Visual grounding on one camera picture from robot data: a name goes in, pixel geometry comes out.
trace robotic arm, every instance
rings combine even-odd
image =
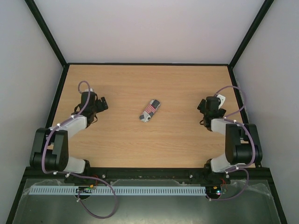
[[[224,101],[225,97],[222,95],[207,97],[202,99],[197,108],[204,115],[200,124],[209,131],[225,135],[225,153],[207,161],[208,166],[215,173],[225,172],[232,167],[249,164],[253,153],[252,145],[249,143],[249,136],[244,129],[235,122],[223,118],[226,110],[222,109],[221,106]],[[263,158],[263,153],[256,125],[244,124],[244,126],[254,142],[254,163],[260,162]]]
[[[85,168],[90,166],[89,161],[87,160],[69,156],[68,149],[68,139],[79,131],[88,128],[90,124],[94,123],[95,118],[97,121],[97,113],[108,109],[108,105],[104,97],[98,99],[98,95],[91,88],[88,100],[88,92],[88,90],[85,90],[81,94],[81,103],[75,107],[74,112],[71,114],[72,119],[69,119],[67,123],[56,129],[52,135],[49,145],[47,146],[45,157],[45,168],[47,170],[83,173]],[[85,109],[80,115],[76,116],[76,114],[78,114],[77,109],[79,108],[81,110],[85,104]],[[39,128],[36,131],[30,155],[31,167],[42,167],[42,155],[45,149],[46,139],[53,129],[54,127]]]

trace wooden table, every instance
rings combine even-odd
[[[225,137],[199,125],[201,99],[231,85],[225,66],[71,65],[54,124],[80,103],[89,82],[109,109],[69,140],[69,154],[93,167],[199,168],[224,153]],[[221,92],[227,114],[238,110],[233,89]],[[151,99],[161,106],[148,123],[139,115]],[[240,114],[232,116],[241,121]]]

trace light wood surface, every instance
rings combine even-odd
[[[224,153],[225,137],[199,125],[203,116],[196,108],[201,99],[231,85],[227,67],[71,65],[54,124],[80,103],[81,80],[106,98],[109,109],[69,140],[71,156],[93,167],[199,168]],[[233,89],[221,93],[227,114],[238,110]],[[139,115],[151,99],[161,106],[143,123]],[[241,121],[239,114],[232,118]]]

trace american flag pattern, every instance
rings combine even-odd
[[[158,100],[156,99],[151,100],[150,103],[146,106],[146,108],[142,112],[142,114],[139,116],[139,119],[142,122],[145,123],[148,122],[155,114],[159,106],[160,106],[160,102]]]

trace white slotted strip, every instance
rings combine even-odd
[[[205,196],[205,187],[113,187],[120,196]],[[33,186],[30,195],[74,195],[78,186]],[[109,187],[98,186],[85,190],[81,195],[113,195]]]

